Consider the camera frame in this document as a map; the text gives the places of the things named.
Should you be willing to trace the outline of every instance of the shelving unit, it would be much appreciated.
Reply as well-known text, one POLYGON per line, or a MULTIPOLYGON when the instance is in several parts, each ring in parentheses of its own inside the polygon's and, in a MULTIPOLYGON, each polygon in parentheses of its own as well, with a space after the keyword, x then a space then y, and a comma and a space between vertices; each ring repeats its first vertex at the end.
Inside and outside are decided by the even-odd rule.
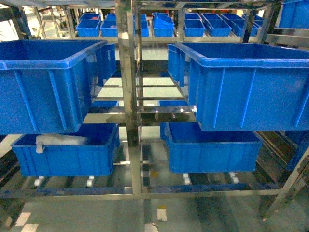
MULTIPOLYGON (((23 1, 5 1, 0 3, 14 6, 22 6, 23 1)), ((193 122, 195 120, 195 106, 183 106, 181 109, 175 107, 163 106, 144 106, 145 100, 171 100, 183 99, 183 97, 175 98, 158 98, 144 97, 143 89, 146 87, 160 87, 158 85, 144 85, 143 79, 153 77, 153 73, 147 73, 147 66, 155 66, 153 61, 142 60, 142 42, 143 43, 175 43, 175 42, 252 42, 252 43, 274 43, 285 44, 288 46, 309 47, 308 36, 309 30, 302 29, 274 29, 275 22, 280 10, 281 1, 278 0, 216 0, 216 1, 196 1, 196 0, 89 0, 89 1, 73 1, 73 0, 36 0, 27 1, 28 4, 33 3, 35 7, 61 6, 66 13, 66 21, 69 28, 70 38, 74 39, 107 39, 110 43, 118 43, 121 65, 121 80, 123 98, 98 98, 98 101, 111 101, 121 99, 124 101, 124 107, 105 107, 99 111, 90 110, 84 123, 120 123, 126 126, 127 143, 122 143, 121 154, 128 154, 129 160, 117 162, 115 165, 120 167, 130 167, 131 186, 130 187, 113 187, 105 185, 108 180, 101 180, 104 187, 97 186, 93 188, 47 188, 48 180, 38 186, 36 189, 31 188, 31 178, 23 178, 22 184, 18 188, 3 188, 0 190, 0 198, 2 199, 23 199, 25 201, 62 201, 62 200, 126 200, 126 199, 153 199, 153 198, 195 198, 195 197, 220 197, 220 196, 252 196, 252 195, 277 195, 276 200, 271 204, 270 208, 262 212, 263 218, 267 218, 271 213, 281 207, 282 203, 297 193, 303 175, 309 167, 309 149, 306 150, 302 159, 291 173, 284 177, 278 172, 270 172, 265 168, 268 162, 262 158, 258 159, 257 171, 251 173, 251 177, 255 181, 242 182, 239 184, 232 182, 222 184, 199 184, 199 185, 180 185, 180 186, 150 186, 149 178, 142 177, 143 172, 149 171, 152 161, 148 157, 148 153, 143 152, 143 145, 148 141, 141 139, 142 127, 158 126, 160 122, 193 122), (95 37, 95 38, 79 38, 76 37, 72 15, 70 9, 77 8, 101 8, 116 9, 118 38, 95 37), (191 9, 244 9, 247 18, 245 23, 245 33, 242 38, 239 37, 185 37, 184 13, 185 8, 191 9), (172 38, 142 38, 141 37, 141 9, 175 10, 178 14, 178 30, 177 37, 172 38), (253 25, 253 19, 256 12, 260 9, 265 10, 265 20, 257 37, 250 38, 250 32, 253 25), (133 11, 136 14, 136 37, 133 36, 133 11)), ((267 141, 265 146, 272 152, 276 149, 274 143, 267 141)), ((275 157, 281 157, 282 153, 272 154, 275 157)), ((7 171, 4 178, 0 181, 0 185, 5 187, 11 180, 12 176, 18 175, 18 164, 12 162, 6 167, 7 171)), ((68 178, 67 185, 73 182, 72 178, 68 178)), ((10 217, 3 209, 3 220, 10 217)))

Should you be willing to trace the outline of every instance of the metal shelf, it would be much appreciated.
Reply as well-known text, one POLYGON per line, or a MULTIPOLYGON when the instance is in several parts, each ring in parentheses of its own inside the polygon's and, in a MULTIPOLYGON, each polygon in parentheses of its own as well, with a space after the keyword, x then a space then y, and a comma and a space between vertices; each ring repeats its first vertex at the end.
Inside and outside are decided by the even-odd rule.
MULTIPOLYGON (((61 201, 61 200, 120 200, 120 199, 152 199, 152 198, 187 198, 187 197, 219 197, 219 196, 250 196, 250 195, 278 195, 275 202, 270 209, 263 214, 263 218, 268 217, 272 212, 277 210, 283 201, 291 195, 293 186, 298 184, 301 175, 308 166, 307 156, 309 149, 304 153, 302 159, 297 164, 294 171, 290 174, 285 183, 276 183, 272 181, 269 183, 260 183, 259 181, 241 184, 210 184, 210 185, 180 185, 180 186, 150 186, 149 181, 142 177, 142 166, 151 165, 152 162, 148 159, 148 154, 143 152, 143 145, 146 141, 141 139, 142 127, 159 125, 160 122, 188 122, 196 121, 195 106, 180 106, 180 107, 148 107, 143 105, 144 100, 158 100, 165 98, 158 97, 144 97, 143 95, 143 78, 149 77, 147 72, 143 72, 142 61, 142 42, 143 43, 174 43, 174 42, 255 42, 264 43, 266 41, 274 41, 272 38, 276 36, 285 36, 284 33, 289 33, 286 30, 274 30, 274 24, 277 19, 281 1, 278 0, 210 0, 210 1, 196 1, 196 0, 34 0, 34 1, 8 1, 0 0, 3 4, 13 4, 14 6, 33 4, 37 7, 47 7, 49 4, 53 6, 62 6, 67 18, 67 25, 69 27, 69 34, 73 39, 78 38, 73 30, 72 15, 70 9, 76 8, 114 8, 116 7, 118 38, 107 38, 109 42, 118 42, 120 65, 122 73, 123 97, 124 107, 94 107, 84 120, 84 123, 121 123, 126 126, 127 143, 122 143, 126 146, 125 153, 128 154, 129 159, 125 163, 117 163, 116 167, 123 165, 130 167, 131 185, 119 188, 114 188, 108 185, 101 185, 95 188, 64 188, 54 187, 46 188, 42 185, 36 189, 31 189, 31 178, 22 178, 18 176, 18 168, 15 166, 8 171, 13 173, 16 178, 21 178, 23 186, 17 189, 7 189, 10 178, 0 180, 0 198, 12 199, 22 198, 27 201, 61 201), (242 38, 238 37, 201 37, 201 38, 186 38, 184 36, 184 8, 195 9, 247 9, 247 18, 245 23, 245 33, 242 38), (179 25, 178 37, 173 38, 142 38, 141 37, 141 23, 140 15, 141 9, 174 9, 178 11, 179 25), (257 38, 250 38, 250 32, 253 25, 254 15, 257 9, 265 9, 265 20, 259 36, 257 38), (133 11, 136 14, 136 37, 133 37, 133 11), (137 60, 135 60, 135 49, 137 51, 137 60)), ((96 37, 95 39, 105 39, 104 37, 96 37)), ((112 98, 101 98, 101 101, 112 100, 112 98)), ((160 147, 164 146, 163 141, 157 141, 160 147)), ((271 180, 274 176, 267 170, 260 170, 256 172, 256 179, 259 175, 260 179, 271 180)))

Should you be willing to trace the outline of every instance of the blue crate on shelf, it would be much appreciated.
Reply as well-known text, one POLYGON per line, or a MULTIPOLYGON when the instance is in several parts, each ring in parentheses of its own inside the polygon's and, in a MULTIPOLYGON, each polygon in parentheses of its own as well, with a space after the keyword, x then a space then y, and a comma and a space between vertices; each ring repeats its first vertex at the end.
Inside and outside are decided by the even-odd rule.
POLYGON ((96 13, 83 13, 79 20, 90 19, 90 20, 101 20, 101 15, 96 13))
POLYGON ((117 37, 117 23, 113 20, 105 20, 101 24, 102 36, 104 37, 117 37))
POLYGON ((209 13, 203 13, 201 14, 202 21, 205 20, 222 20, 221 17, 217 14, 209 14, 209 13))
MULTIPOLYGON (((244 26, 245 26, 245 21, 244 20, 234 20, 234 21, 232 21, 231 28, 232 28, 232 30, 233 30, 233 32, 234 32, 234 34, 236 36, 241 37, 243 35, 243 33, 244 33, 244 30, 243 30, 244 26)), ((257 32, 258 32, 258 29, 259 28, 255 24, 253 24, 250 36, 256 36, 257 32)))
POLYGON ((79 37, 98 37, 100 20, 83 19, 76 27, 79 37))
POLYGON ((185 13, 184 19, 185 19, 185 20, 190 20, 190 19, 193 19, 193 20, 202 20, 202 18, 199 16, 198 13, 185 13))
MULTIPOLYGON (((159 106, 187 106, 188 103, 185 100, 163 100, 159 101, 159 106)), ((160 123, 160 138, 166 140, 165 129, 167 123, 160 123)))
POLYGON ((155 28, 174 29, 173 20, 165 14, 156 14, 154 20, 155 28))
POLYGON ((167 123, 174 173, 252 172, 263 141, 251 131, 203 132, 198 123, 167 123))
MULTIPOLYGON (((245 19, 246 16, 247 16, 246 14, 242 14, 242 18, 243 18, 243 19, 245 19)), ((263 20, 264 20, 264 18, 258 16, 257 14, 256 14, 255 17, 254 17, 254 21, 263 21, 263 20)))
POLYGON ((232 30, 224 20, 205 20, 204 25, 212 37, 227 37, 232 30))
POLYGON ((105 20, 116 21, 116 14, 107 14, 105 20))
POLYGON ((309 29, 309 0, 285 1, 279 28, 309 29))
POLYGON ((37 135, 24 135, 12 144, 23 176, 101 176, 113 172, 120 145, 117 124, 83 124, 68 135, 90 139, 88 145, 45 145, 36 152, 37 135))
POLYGON ((205 27, 201 20, 185 20, 184 33, 187 37, 203 37, 205 27))
POLYGON ((0 51, 0 134, 78 131, 116 71, 107 41, 18 40, 0 51))
POLYGON ((237 43, 171 46, 203 131, 309 130, 308 51, 237 43))

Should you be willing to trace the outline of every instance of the vertical steel post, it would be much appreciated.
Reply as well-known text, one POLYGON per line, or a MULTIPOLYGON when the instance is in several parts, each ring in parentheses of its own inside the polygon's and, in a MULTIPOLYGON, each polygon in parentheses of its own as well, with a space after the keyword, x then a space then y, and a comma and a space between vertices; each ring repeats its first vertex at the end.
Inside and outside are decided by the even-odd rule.
POLYGON ((264 44, 267 34, 271 34, 275 28, 275 24, 280 12, 281 4, 275 3, 267 7, 265 10, 264 21, 260 29, 258 43, 264 44))
POLYGON ((46 39, 46 33, 45 33, 45 30, 44 30, 44 27, 43 27, 43 23, 42 23, 42 19, 41 19, 41 16, 40 16, 40 13, 39 13, 39 10, 37 7, 34 7, 34 13, 37 17, 37 20, 39 22, 39 30, 41 29, 42 30, 42 36, 44 39, 46 39))
POLYGON ((184 8, 178 10, 178 42, 184 41, 184 8))
POLYGON ((242 37, 241 37, 241 40, 240 40, 241 43, 248 43, 249 42, 252 26, 254 24, 255 15, 256 15, 255 9, 247 11, 245 25, 243 27, 244 29, 243 29, 242 37))
POLYGON ((137 116, 132 0, 115 0, 126 134, 134 195, 141 194, 140 143, 137 116))

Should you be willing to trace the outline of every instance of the metal frame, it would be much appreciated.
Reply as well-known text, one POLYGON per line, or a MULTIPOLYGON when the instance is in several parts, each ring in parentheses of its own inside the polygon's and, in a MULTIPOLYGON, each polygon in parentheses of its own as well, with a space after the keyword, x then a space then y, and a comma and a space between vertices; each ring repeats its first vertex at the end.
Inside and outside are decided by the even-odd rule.
MULTIPOLYGON (((40 2, 41 7, 48 4, 49 0, 35 1, 40 2)), ((72 0, 58 0, 59 5, 63 6, 66 14, 67 25, 69 28, 70 38, 76 38, 73 29, 72 17, 70 9, 77 9, 80 6, 74 6, 72 0)), ((106 9, 113 8, 114 4, 111 0, 101 1, 92 0, 87 1, 87 8, 100 7, 106 9)), ((87 115, 84 123, 125 123, 127 130, 127 146, 129 162, 125 165, 130 165, 131 183, 132 187, 123 188, 64 188, 64 189, 28 189, 28 190, 0 190, 0 197, 8 198, 22 198, 27 201, 61 201, 61 200, 124 200, 124 199, 152 199, 152 198, 187 198, 187 197, 220 197, 220 196, 251 196, 251 195, 278 195, 275 202, 270 209, 263 214, 263 217, 268 217, 271 213, 278 209, 283 201, 289 198, 291 189, 299 183, 302 178, 304 170, 309 166, 307 157, 309 156, 309 149, 304 153, 303 158, 297 164, 295 170, 288 177, 285 184, 233 184, 233 185, 183 185, 172 187, 151 187, 148 186, 147 181, 142 180, 142 166, 151 165, 147 160, 146 154, 142 152, 141 140, 141 126, 158 125, 159 122, 171 121, 195 121, 195 107, 194 106, 179 106, 179 107, 147 107, 143 106, 145 100, 157 100, 164 98, 147 98, 143 96, 143 78, 147 74, 143 72, 142 62, 142 42, 160 42, 160 43, 174 43, 182 41, 192 42, 210 42, 210 41, 233 41, 233 42, 251 42, 250 31, 253 24, 254 15, 257 9, 267 8, 268 19, 262 26, 262 33, 258 38, 259 42, 273 42, 272 38, 279 36, 275 34, 278 29, 273 30, 272 27, 278 16, 280 1, 277 0, 235 0, 226 2, 225 0, 215 1, 200 1, 195 0, 177 0, 177 1, 152 1, 152 0, 115 0, 117 25, 118 25, 118 41, 119 53, 122 73, 122 89, 124 107, 106 107, 106 108, 92 108, 87 115), (248 9, 245 35, 240 40, 239 38, 185 38, 183 33, 184 24, 184 8, 208 8, 210 4, 214 4, 216 9, 222 8, 237 8, 248 9), (179 31, 178 37, 175 38, 142 38, 140 27, 140 10, 141 9, 176 9, 179 15, 179 31), (136 40, 133 36, 133 12, 137 14, 136 17, 136 40), (267 32, 274 32, 274 34, 267 35, 267 32), (137 63, 134 58, 134 47, 136 43, 137 48, 137 63)), ((111 98, 98 99, 101 101, 112 100, 111 98)))

